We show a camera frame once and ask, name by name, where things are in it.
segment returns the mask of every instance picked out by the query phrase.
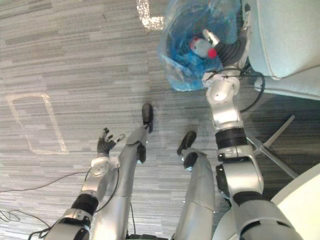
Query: red object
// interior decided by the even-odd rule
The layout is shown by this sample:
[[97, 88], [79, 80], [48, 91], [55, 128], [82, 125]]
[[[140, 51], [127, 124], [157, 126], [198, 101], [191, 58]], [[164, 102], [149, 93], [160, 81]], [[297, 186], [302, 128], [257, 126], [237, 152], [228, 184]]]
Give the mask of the red object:
[[217, 51], [214, 48], [208, 50], [208, 58], [214, 59], [217, 56]]

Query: blue plastic bag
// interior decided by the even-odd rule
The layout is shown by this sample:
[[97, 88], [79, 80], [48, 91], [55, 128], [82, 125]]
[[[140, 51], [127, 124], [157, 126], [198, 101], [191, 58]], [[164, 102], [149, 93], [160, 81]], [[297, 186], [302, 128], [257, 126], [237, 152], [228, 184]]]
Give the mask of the blue plastic bag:
[[157, 53], [173, 89], [202, 89], [204, 73], [222, 69], [218, 57], [200, 58], [189, 45], [192, 38], [202, 38], [203, 29], [225, 43], [233, 43], [237, 39], [239, 8], [240, 0], [170, 0]]

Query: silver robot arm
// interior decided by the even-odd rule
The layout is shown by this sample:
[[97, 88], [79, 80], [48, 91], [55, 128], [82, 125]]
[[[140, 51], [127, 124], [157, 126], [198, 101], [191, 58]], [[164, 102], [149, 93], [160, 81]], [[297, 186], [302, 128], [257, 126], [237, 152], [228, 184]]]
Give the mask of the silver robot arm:
[[106, 194], [110, 178], [116, 176], [116, 169], [120, 167], [118, 157], [109, 157], [109, 151], [124, 135], [113, 141], [112, 136], [107, 137], [108, 132], [105, 128], [99, 138], [98, 156], [91, 161], [77, 199], [52, 226], [45, 240], [89, 240], [93, 215]]
[[221, 73], [208, 72], [202, 78], [208, 88], [206, 97], [221, 162], [216, 167], [217, 185], [231, 202], [238, 239], [302, 240], [281, 210], [262, 196], [263, 177], [247, 142], [240, 111], [234, 105], [234, 96], [240, 88], [234, 76], [244, 67], [250, 46], [250, 7], [246, 5], [245, 10], [244, 27], [235, 43], [221, 43], [212, 32], [203, 31], [224, 66]]

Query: wire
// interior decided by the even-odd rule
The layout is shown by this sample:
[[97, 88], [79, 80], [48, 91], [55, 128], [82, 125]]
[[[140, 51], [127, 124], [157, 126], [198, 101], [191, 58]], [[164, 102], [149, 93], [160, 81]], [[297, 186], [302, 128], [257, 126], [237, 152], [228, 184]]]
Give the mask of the wire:
[[29, 214], [29, 213], [26, 213], [24, 211], [20, 211], [20, 210], [17, 210], [17, 209], [9, 211], [9, 213], [11, 213], [11, 214], [12, 214], [12, 212], [18, 212], [18, 213], [22, 213], [22, 214], [25, 214], [27, 216], [33, 217], [35, 219], [38, 219], [40, 222], [44, 223], [47, 227], [50, 227], [48, 223], [46, 223], [44, 220], [42, 220], [41, 218], [39, 218], [39, 217], [37, 217], [35, 215]]
[[211, 72], [212, 74], [204, 82], [212, 79], [214, 77], [214, 75], [220, 74], [220, 73], [222, 73], [224, 71], [240, 71], [241, 72], [242, 70], [240, 68], [238, 68], [238, 67], [226, 67], [226, 68], [223, 68], [223, 69], [221, 69], [219, 71], [212, 71]]
[[266, 79], [265, 76], [261, 73], [261, 72], [256, 72], [258, 75], [260, 75], [261, 79], [262, 79], [262, 84], [261, 84], [261, 90], [258, 94], [258, 96], [256, 97], [256, 99], [253, 101], [253, 103], [251, 103], [249, 106], [247, 106], [244, 109], [240, 110], [240, 113], [245, 113], [246, 111], [248, 111], [249, 109], [251, 109], [254, 105], [257, 104], [257, 102], [259, 102], [259, 100], [261, 99], [262, 95], [265, 92], [265, 87], [266, 87]]
[[[77, 175], [77, 174], [86, 174], [85, 175], [85, 178], [84, 178], [84, 181], [87, 180], [87, 177], [88, 177], [88, 174], [90, 172], [90, 170], [92, 169], [89, 168], [88, 171], [80, 171], [80, 172], [74, 172], [74, 173], [71, 173], [71, 174], [67, 174], [65, 176], [62, 176], [62, 177], [59, 177], [58, 179], [54, 180], [54, 181], [51, 181], [45, 185], [42, 185], [42, 186], [38, 186], [38, 187], [33, 187], [33, 188], [27, 188], [27, 189], [10, 189], [10, 190], [4, 190], [4, 191], [0, 191], [0, 194], [1, 193], [9, 193], [9, 192], [25, 192], [25, 191], [30, 191], [30, 190], [37, 190], [37, 189], [41, 189], [41, 188], [44, 188], [44, 187], [47, 187], [57, 181], [60, 181], [64, 178], [67, 178], [67, 177], [70, 177], [70, 176], [73, 176], [73, 175]], [[41, 231], [35, 231], [35, 232], [32, 232], [30, 235], [29, 235], [29, 238], [28, 240], [31, 240], [32, 236], [33, 235], [36, 235], [36, 234], [39, 234], [38, 238], [39, 239], [44, 239], [48, 232], [50, 231], [50, 229], [52, 227], [50, 227], [44, 220], [42, 220], [41, 218], [35, 216], [35, 215], [32, 215], [32, 214], [29, 214], [29, 213], [26, 213], [26, 212], [23, 212], [23, 211], [20, 211], [20, 210], [17, 210], [17, 209], [14, 209], [14, 210], [11, 210], [11, 211], [5, 211], [5, 210], [0, 210], [0, 214], [2, 214], [2, 216], [4, 217], [1, 217], [0, 216], [0, 220], [4, 221], [5, 223], [10, 223], [10, 222], [20, 222], [21, 219], [16, 215], [14, 214], [13, 212], [19, 212], [19, 213], [22, 213], [22, 214], [25, 214], [27, 216], [30, 216], [32, 218], [35, 218], [39, 221], [41, 221], [42, 223], [44, 223], [48, 228], [44, 229], [44, 230], [41, 230]]]
[[131, 202], [130, 202], [130, 208], [131, 208], [131, 216], [132, 216], [132, 222], [133, 222], [134, 235], [136, 235], [136, 223], [135, 223], [134, 211], [132, 209], [132, 203]]
[[54, 184], [55, 182], [58, 182], [60, 181], [61, 179], [64, 179], [64, 178], [67, 178], [67, 177], [70, 177], [70, 176], [73, 176], [73, 175], [77, 175], [77, 174], [87, 174], [88, 176], [88, 173], [89, 171], [91, 170], [91, 168], [88, 170], [88, 171], [80, 171], [80, 172], [74, 172], [74, 173], [71, 173], [71, 174], [68, 174], [68, 175], [65, 175], [65, 176], [62, 176], [54, 181], [51, 181], [45, 185], [42, 185], [42, 186], [38, 186], [38, 187], [33, 187], [33, 188], [27, 188], [27, 189], [10, 189], [10, 190], [4, 190], [4, 191], [0, 191], [0, 194], [2, 193], [8, 193], [8, 192], [25, 192], [25, 191], [30, 191], [30, 190], [37, 190], [37, 189], [41, 189], [41, 188], [44, 188], [44, 187], [47, 187], [51, 184]]
[[115, 193], [116, 193], [116, 190], [117, 190], [117, 187], [118, 187], [118, 183], [119, 183], [119, 175], [120, 175], [120, 171], [119, 171], [119, 168], [116, 169], [117, 170], [117, 178], [116, 178], [116, 184], [115, 184], [115, 187], [113, 189], [113, 192], [110, 196], [110, 198], [108, 199], [108, 201], [106, 201], [106, 203], [101, 207], [99, 208], [97, 211], [95, 211], [96, 213], [101, 211], [105, 206], [108, 205], [108, 203], [111, 201], [111, 199], [114, 197]]
[[44, 239], [47, 236], [47, 234], [49, 233], [50, 229], [51, 229], [51, 227], [48, 227], [48, 228], [43, 229], [41, 231], [34, 231], [29, 235], [28, 240], [31, 240], [33, 235], [36, 235], [36, 234], [39, 234], [39, 236], [38, 236], [39, 239]]

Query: gray carpet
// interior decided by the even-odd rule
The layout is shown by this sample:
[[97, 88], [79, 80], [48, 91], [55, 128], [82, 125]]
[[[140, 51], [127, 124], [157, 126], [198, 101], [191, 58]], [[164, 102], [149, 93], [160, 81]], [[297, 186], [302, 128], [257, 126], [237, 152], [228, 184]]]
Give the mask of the gray carpet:
[[[135, 172], [132, 205], [138, 234], [170, 238], [183, 206], [190, 173], [176, 156], [188, 130], [194, 146], [214, 167], [216, 143], [205, 91], [175, 92], [157, 58], [161, 22], [143, 26], [134, 0], [2, 0], [0, 7], [0, 191], [36, 187], [86, 171], [103, 127], [127, 136], [141, 123], [141, 106], [154, 106], [154, 132], [147, 161]], [[151, 1], [149, 17], [163, 16], [167, 1]], [[257, 96], [254, 79], [243, 79], [240, 108]], [[243, 114], [246, 129], [260, 140], [294, 113], [296, 119], [272, 145], [298, 173], [319, 163], [320, 104], [265, 94]], [[119, 154], [124, 143], [113, 155]], [[259, 155], [265, 195], [290, 182]], [[0, 193], [0, 209], [19, 209], [50, 225], [69, 208], [85, 175], [27, 192]], [[228, 209], [216, 194], [215, 223]], [[0, 239], [27, 239], [45, 228], [18, 214], [0, 221]], [[128, 230], [133, 232], [131, 218]]]

